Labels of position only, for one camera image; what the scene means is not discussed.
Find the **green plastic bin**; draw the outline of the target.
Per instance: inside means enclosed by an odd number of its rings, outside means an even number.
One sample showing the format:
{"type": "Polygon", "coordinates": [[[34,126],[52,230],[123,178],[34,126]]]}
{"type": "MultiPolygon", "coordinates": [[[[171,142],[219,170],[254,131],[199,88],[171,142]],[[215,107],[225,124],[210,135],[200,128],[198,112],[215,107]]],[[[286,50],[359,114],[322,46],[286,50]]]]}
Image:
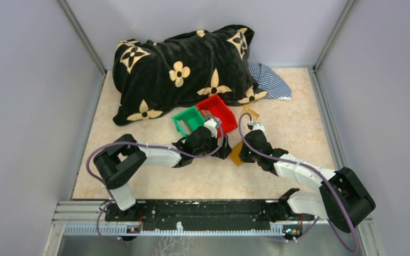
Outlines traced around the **green plastic bin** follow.
{"type": "Polygon", "coordinates": [[[205,122],[204,117],[197,109],[196,106],[192,106],[182,111],[181,113],[174,115],[172,120],[176,126],[177,131],[183,136],[180,132],[179,126],[177,124],[178,120],[184,120],[190,127],[191,131],[195,131],[198,127],[202,126],[205,122]]]}

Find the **tan leather card holder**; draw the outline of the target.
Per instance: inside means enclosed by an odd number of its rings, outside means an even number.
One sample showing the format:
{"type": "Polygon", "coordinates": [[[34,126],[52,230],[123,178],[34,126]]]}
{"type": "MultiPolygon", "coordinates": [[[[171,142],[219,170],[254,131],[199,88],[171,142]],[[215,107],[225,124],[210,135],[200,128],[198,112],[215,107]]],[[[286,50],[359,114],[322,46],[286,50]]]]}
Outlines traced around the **tan leather card holder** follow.
{"type": "Polygon", "coordinates": [[[233,148],[231,153],[229,154],[230,160],[236,165],[236,166],[241,166],[242,165],[242,160],[240,158],[240,152],[242,150],[243,142],[240,141],[238,144],[236,144],[233,148]]]}

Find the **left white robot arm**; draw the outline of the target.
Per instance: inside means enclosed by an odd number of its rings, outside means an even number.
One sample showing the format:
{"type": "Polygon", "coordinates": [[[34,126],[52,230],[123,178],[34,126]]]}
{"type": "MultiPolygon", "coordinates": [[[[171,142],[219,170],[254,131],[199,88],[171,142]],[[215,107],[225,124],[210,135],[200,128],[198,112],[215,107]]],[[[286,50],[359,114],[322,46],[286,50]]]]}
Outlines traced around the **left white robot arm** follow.
{"type": "Polygon", "coordinates": [[[87,160],[93,163],[100,179],[121,211],[137,203],[129,180],[142,166],[167,166],[180,168],[196,158],[217,157],[226,159],[232,149],[227,135],[200,126],[190,135],[169,145],[149,145],[125,134],[115,142],[96,150],[87,160]]]}

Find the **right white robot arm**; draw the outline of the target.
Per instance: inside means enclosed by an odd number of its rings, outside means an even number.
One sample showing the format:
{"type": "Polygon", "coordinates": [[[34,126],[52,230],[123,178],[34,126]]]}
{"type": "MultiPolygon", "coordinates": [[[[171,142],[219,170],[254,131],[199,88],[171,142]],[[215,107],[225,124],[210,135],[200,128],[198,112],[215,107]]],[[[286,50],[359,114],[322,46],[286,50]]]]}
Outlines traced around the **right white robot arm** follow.
{"type": "Polygon", "coordinates": [[[288,213],[323,217],[335,228],[350,233],[376,209],[375,201],[352,169],[332,170],[301,161],[284,149],[272,147],[262,130],[252,130],[242,139],[243,162],[257,163],[266,172],[312,190],[308,193],[294,188],[282,195],[288,213]]]}

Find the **translucent yellow card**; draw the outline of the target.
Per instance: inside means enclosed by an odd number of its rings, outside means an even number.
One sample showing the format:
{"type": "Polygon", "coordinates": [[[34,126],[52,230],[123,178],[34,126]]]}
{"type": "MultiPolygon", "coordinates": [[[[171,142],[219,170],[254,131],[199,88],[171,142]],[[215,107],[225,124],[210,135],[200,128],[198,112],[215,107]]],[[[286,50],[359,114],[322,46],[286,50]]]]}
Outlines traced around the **translucent yellow card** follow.
{"type": "Polygon", "coordinates": [[[251,116],[252,121],[258,120],[260,114],[251,109],[251,105],[243,105],[240,114],[247,113],[251,116]]]}

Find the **red plastic bin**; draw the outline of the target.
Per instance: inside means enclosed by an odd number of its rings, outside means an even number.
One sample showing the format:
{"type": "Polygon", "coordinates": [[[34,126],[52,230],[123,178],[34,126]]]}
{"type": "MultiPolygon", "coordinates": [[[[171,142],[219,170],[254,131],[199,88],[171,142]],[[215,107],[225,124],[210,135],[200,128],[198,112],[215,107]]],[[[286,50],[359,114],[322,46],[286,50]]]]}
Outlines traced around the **red plastic bin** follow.
{"type": "Polygon", "coordinates": [[[224,134],[228,134],[238,127],[234,113],[219,95],[200,101],[195,106],[205,119],[208,118],[208,114],[218,118],[221,121],[224,134]]]}

